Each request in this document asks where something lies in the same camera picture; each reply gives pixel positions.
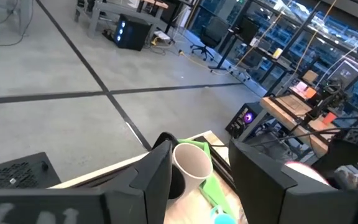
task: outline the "orange object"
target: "orange object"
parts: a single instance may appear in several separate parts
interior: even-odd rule
[[[307,99],[310,99],[314,96],[314,94],[316,94],[316,90],[314,90],[314,88],[312,88],[312,87],[309,87],[305,92],[305,97]]]
[[[323,123],[324,123],[324,124],[329,124],[329,123],[331,123],[332,121],[334,121],[335,119],[336,119],[336,115],[333,114],[333,113],[331,113],[331,112],[329,112],[329,113],[327,114],[327,116],[323,119]]]

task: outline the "black office chair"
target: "black office chair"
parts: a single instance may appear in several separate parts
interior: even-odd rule
[[[211,56],[211,60],[214,60],[214,56],[207,49],[207,47],[215,48],[218,46],[222,37],[226,34],[227,29],[229,28],[229,24],[225,23],[218,17],[213,17],[211,22],[207,27],[203,26],[201,29],[200,40],[204,44],[204,46],[193,44],[190,46],[192,49],[191,53],[194,53],[195,50],[201,50],[201,53],[205,55],[204,61],[208,58],[207,54]]]

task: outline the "green object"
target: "green object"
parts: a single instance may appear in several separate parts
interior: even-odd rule
[[[204,150],[204,152],[208,155],[209,159],[211,159],[211,153],[209,151],[208,143],[192,141],[192,140],[178,140],[178,141],[179,143],[189,143],[199,147],[200,149]],[[231,217],[235,217],[229,203],[226,200],[223,190],[219,184],[219,181],[214,175],[208,177],[199,186],[199,189],[201,191],[201,194],[203,194],[205,199],[210,202],[212,207],[220,205],[223,208],[224,212],[229,214]]]

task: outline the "blue object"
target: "blue object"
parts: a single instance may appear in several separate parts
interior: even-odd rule
[[[236,224],[236,221],[233,219],[233,217],[224,213],[220,205],[212,208],[211,218],[213,224]]]

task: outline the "metal frame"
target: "metal frame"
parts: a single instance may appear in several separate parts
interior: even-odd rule
[[[143,1],[141,1],[139,3],[140,11],[142,9],[141,7],[143,6],[142,3],[143,3]],[[86,10],[85,7],[76,6],[74,20],[75,20],[75,22],[78,22],[78,18],[81,14],[86,16],[86,18],[90,21],[90,24],[88,27],[88,37],[91,37],[91,38],[94,37],[94,34],[96,33],[96,28],[97,28],[99,22],[104,22],[104,21],[108,20],[105,18],[101,18],[101,16],[100,16],[101,11],[106,11],[106,12],[110,12],[112,14],[125,14],[128,16],[133,16],[138,19],[143,19],[146,22],[151,23],[152,25],[150,28],[149,36],[146,40],[148,42],[153,37],[154,31],[156,30],[157,25],[160,24],[160,18],[161,18],[162,11],[164,10],[164,8],[158,7],[156,15],[152,16],[150,14],[137,12],[136,9],[129,9],[128,7],[120,6],[118,4],[114,4],[111,2],[103,2],[102,0],[96,0],[94,7],[92,9],[92,13],[88,13],[85,10]]]
[[[6,9],[7,13],[13,11],[19,16],[19,35],[24,35],[25,29],[30,24],[31,14],[35,0],[7,0],[5,4],[0,4],[0,9]]]

